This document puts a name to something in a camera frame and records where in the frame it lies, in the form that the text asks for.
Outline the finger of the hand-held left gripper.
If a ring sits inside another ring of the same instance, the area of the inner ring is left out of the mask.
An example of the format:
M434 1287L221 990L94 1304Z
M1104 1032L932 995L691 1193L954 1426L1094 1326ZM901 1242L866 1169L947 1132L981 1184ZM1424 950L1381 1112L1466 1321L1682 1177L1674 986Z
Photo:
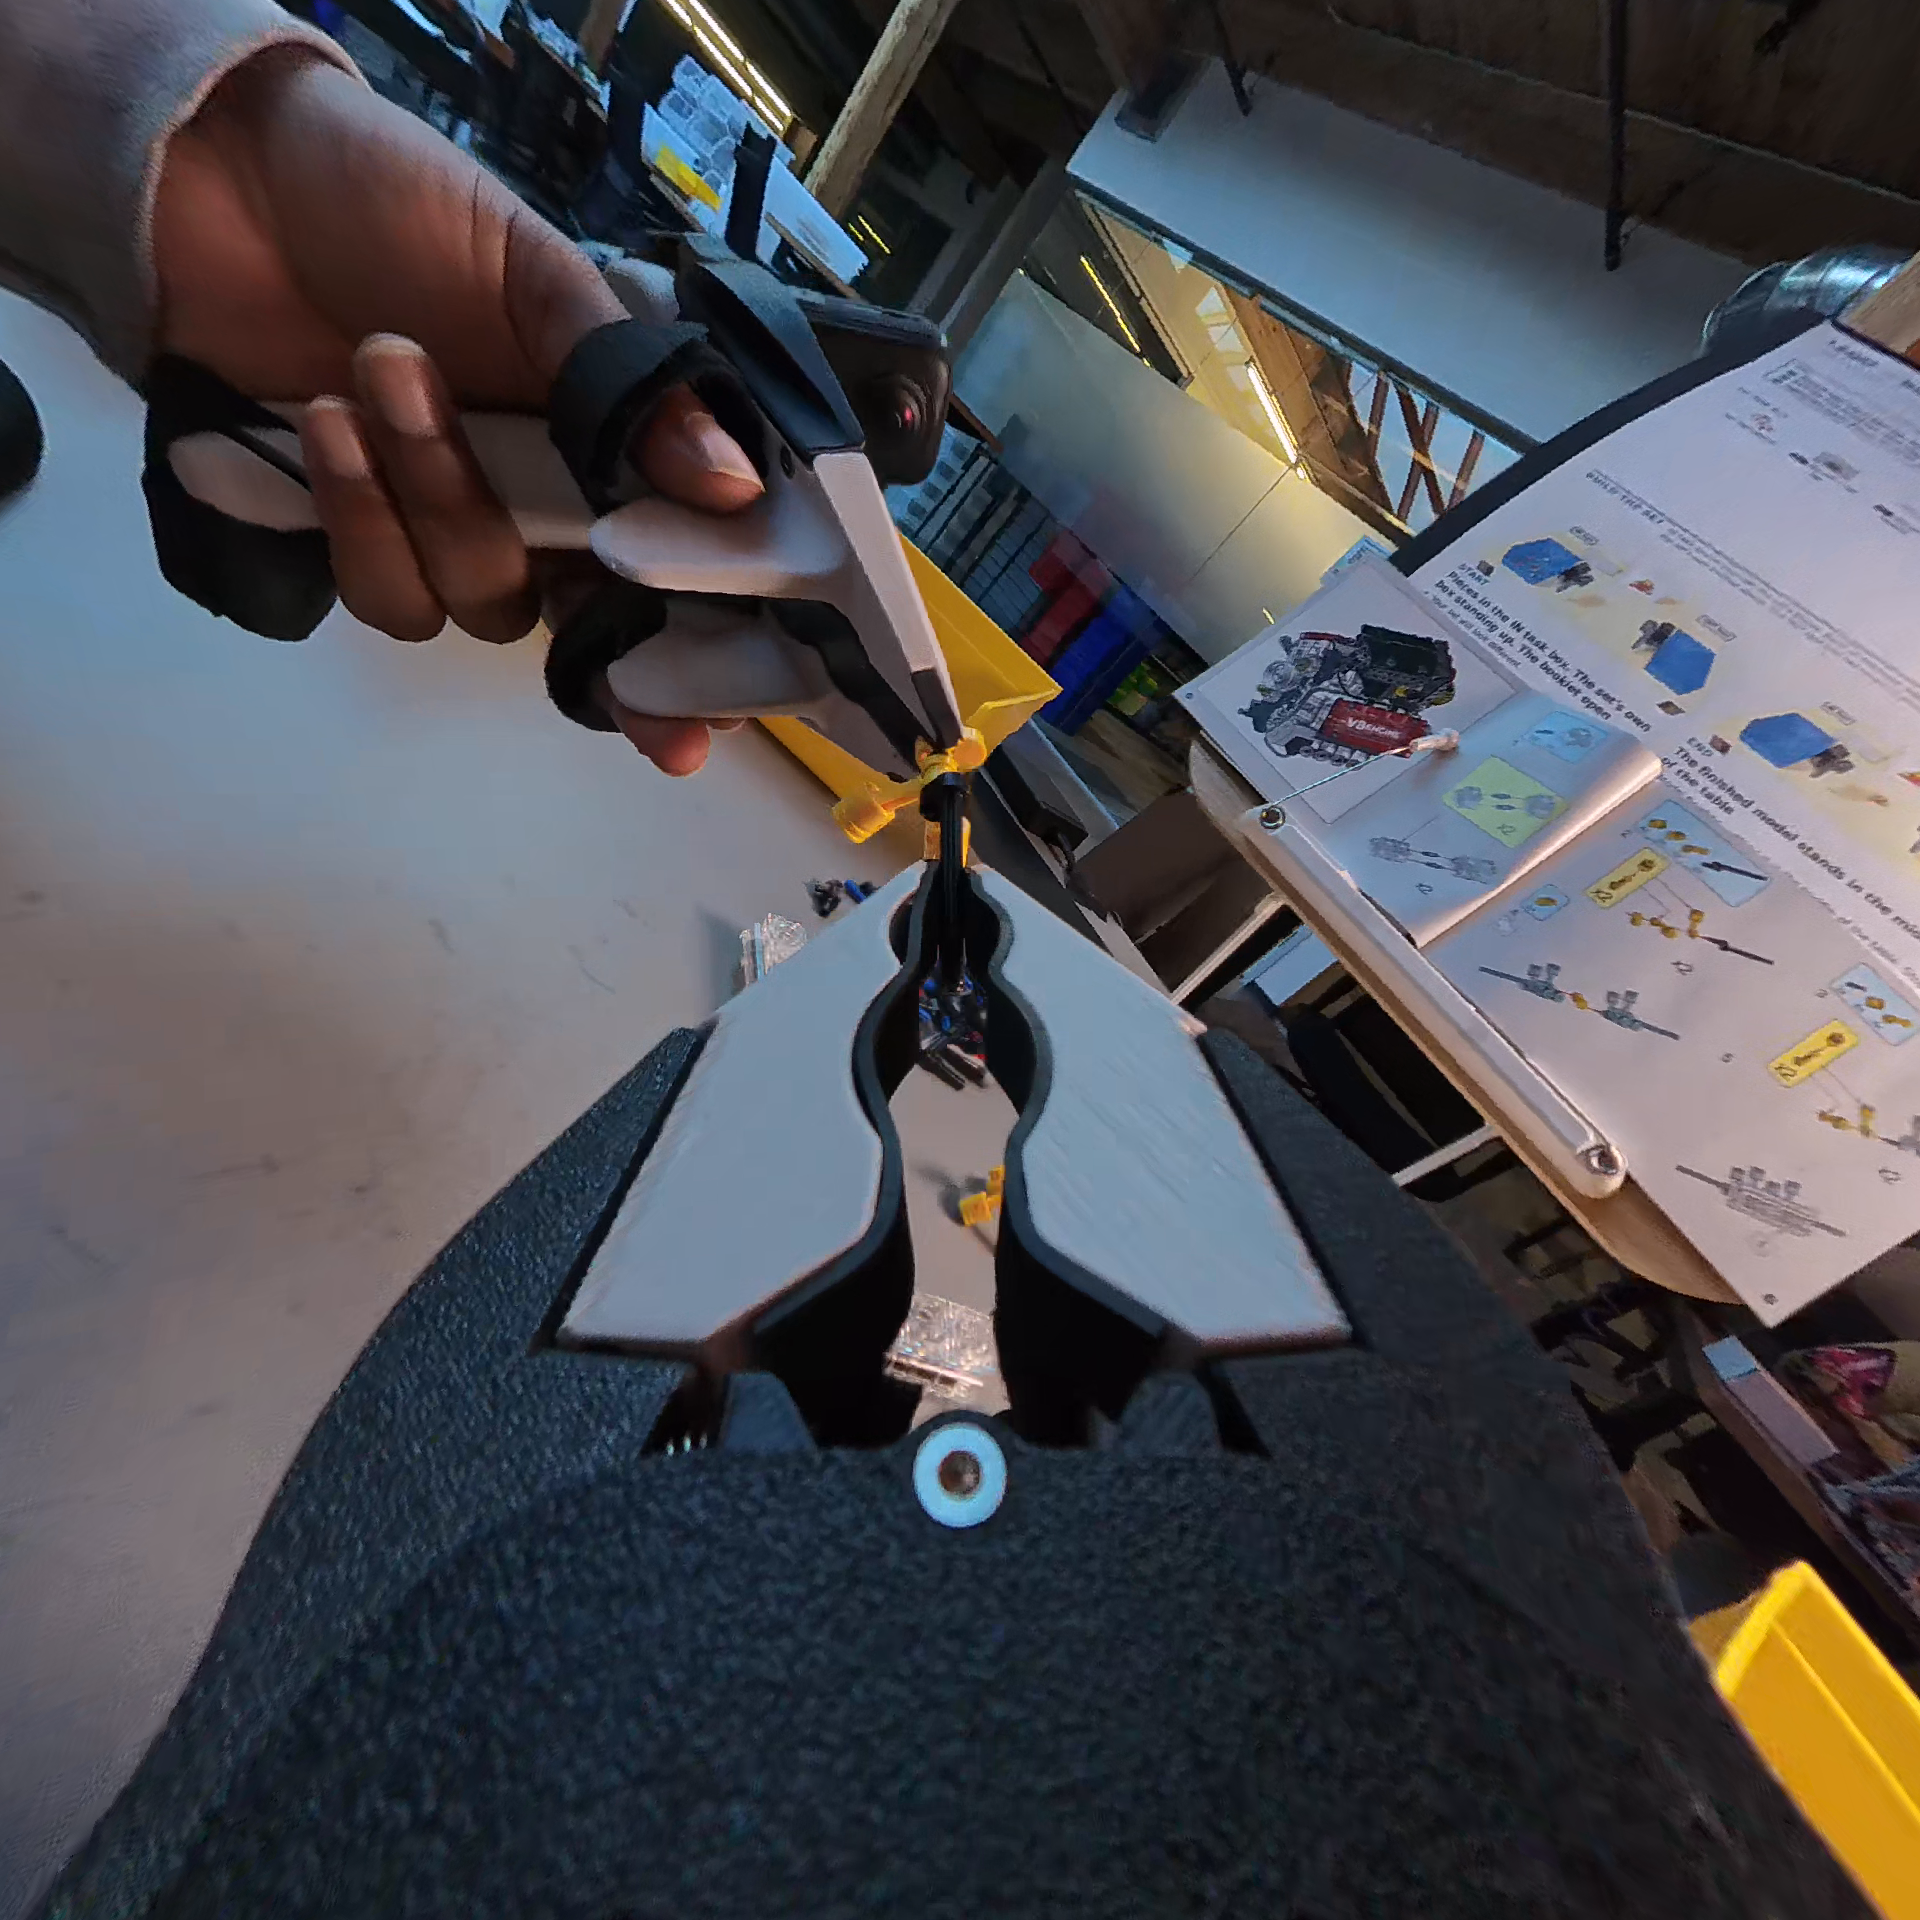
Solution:
M869 457L825 450L813 460L813 482L848 545L836 577L840 607L853 618L866 659L912 704L925 742L962 742L944 650Z
M778 600L778 626L819 659L828 692L809 720L859 762L920 762L942 736L876 666L853 618L819 600Z

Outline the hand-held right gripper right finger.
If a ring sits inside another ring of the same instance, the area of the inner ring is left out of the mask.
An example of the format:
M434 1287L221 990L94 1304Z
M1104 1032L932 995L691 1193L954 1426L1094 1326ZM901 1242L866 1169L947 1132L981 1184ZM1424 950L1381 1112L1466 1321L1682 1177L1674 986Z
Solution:
M1021 1439L1088 1447L1154 1377L1348 1346L1208 1032L1005 879L970 882L988 1067L1014 1108L994 1338Z

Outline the yellow and black axle assembly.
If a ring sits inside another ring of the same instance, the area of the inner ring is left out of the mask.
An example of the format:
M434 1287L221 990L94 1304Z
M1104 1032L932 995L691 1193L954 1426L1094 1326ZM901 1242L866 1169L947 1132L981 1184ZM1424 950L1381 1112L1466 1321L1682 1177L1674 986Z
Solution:
M873 839L910 804L920 812L924 859L934 873L929 910L932 970L947 993L970 979L971 775L988 756L985 736L964 728L954 748L920 746L912 777L866 782L833 810L844 836L856 843Z

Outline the person's left forearm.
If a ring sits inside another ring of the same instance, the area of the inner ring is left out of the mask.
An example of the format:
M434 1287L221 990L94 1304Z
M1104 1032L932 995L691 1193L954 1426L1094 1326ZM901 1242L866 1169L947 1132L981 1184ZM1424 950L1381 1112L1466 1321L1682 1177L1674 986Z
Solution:
M277 6L3 6L4 287L131 387L154 358L154 207L170 145L253 60L364 86L330 38Z

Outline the printed task sheet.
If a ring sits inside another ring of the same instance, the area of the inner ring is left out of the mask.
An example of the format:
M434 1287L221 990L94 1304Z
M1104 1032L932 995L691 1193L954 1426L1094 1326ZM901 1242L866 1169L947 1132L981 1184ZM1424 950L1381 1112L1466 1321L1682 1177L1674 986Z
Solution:
M1915 975L1914 367L1816 326L1436 540L1436 607Z

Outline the yellow bin with toy parts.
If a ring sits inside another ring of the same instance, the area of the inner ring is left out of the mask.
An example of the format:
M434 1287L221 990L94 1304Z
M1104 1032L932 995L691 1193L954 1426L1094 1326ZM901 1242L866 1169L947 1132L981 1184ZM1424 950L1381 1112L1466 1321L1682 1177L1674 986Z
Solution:
M944 650L962 720L981 736L985 752L997 752L1040 708L1051 704L1061 689L924 551L906 535L899 540L920 585L930 630ZM872 785L904 782L901 775L888 775L836 748L797 718L772 716L760 720L760 728L813 774L835 794L836 803L846 803Z

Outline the grey drawer rack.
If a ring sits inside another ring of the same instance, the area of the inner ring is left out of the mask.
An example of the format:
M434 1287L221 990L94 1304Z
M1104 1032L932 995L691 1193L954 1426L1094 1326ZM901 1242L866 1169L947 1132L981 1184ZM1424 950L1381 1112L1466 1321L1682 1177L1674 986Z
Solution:
M1034 568L1064 530L988 443L947 426L934 466L884 491L899 532L1005 631L1040 603Z

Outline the stack of red blue bins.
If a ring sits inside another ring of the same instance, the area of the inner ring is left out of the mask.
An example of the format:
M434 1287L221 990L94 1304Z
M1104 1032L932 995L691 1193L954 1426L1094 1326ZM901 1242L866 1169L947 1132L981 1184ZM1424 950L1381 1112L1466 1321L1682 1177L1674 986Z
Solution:
M1040 601L1020 638L1057 682L1040 723L1082 732L1097 713L1136 720L1195 680L1200 656L1146 600L1070 530L1058 530L1029 568Z

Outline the pile of colourful toy pieces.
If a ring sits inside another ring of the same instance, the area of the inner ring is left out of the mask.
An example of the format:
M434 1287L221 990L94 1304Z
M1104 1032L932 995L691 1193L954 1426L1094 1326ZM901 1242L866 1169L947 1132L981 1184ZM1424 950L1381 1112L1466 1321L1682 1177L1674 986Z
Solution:
M816 920L828 922L841 908L866 904L878 888L853 879L808 881L808 902ZM920 1067L949 1089L984 1089L985 1003L968 975L944 982L940 972L920 986Z

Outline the clear toy brick dark rod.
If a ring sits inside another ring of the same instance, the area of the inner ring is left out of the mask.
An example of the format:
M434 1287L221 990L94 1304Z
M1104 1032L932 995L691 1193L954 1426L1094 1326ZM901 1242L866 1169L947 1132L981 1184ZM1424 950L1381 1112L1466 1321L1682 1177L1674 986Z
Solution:
M1001 1379L992 1318L914 1292L882 1372L938 1402L976 1400Z

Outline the brown cardboard box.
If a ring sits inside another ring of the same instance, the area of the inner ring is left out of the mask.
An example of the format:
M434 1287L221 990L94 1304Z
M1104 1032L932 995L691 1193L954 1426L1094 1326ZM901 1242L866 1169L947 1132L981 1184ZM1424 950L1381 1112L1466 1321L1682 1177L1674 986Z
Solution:
M1195 993L1283 913L1190 788L1083 843L1066 886L1085 913L1120 927L1172 998Z

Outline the toy building instruction booklet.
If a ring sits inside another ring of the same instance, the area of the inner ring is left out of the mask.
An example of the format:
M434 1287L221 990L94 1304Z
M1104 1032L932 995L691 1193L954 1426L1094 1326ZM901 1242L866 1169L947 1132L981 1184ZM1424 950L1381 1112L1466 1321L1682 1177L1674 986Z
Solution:
M1392 568L1181 690L1208 744L1777 1326L1915 1246L1915 976Z

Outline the colourful printed package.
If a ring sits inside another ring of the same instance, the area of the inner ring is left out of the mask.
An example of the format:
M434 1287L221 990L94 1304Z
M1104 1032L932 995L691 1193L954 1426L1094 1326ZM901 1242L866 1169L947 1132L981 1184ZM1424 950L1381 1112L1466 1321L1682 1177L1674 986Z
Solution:
M1779 1379L1830 1440L1816 1474L1841 1491L1917 1498L1917 1342L1835 1342L1793 1351Z

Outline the yellow plastic bin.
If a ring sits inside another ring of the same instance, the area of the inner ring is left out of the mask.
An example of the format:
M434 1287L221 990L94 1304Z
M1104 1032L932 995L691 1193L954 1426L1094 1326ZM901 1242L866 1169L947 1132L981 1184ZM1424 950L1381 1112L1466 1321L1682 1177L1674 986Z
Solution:
M1811 1830L1884 1919L1917 1915L1917 1699L1806 1563L1686 1633Z

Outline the wooden support post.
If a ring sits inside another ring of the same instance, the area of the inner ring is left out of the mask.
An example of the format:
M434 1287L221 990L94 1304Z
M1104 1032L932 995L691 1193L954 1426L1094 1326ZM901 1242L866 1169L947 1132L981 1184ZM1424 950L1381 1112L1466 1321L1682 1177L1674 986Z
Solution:
M938 51L958 3L896 3L848 98L813 151L805 187L840 225L888 131Z

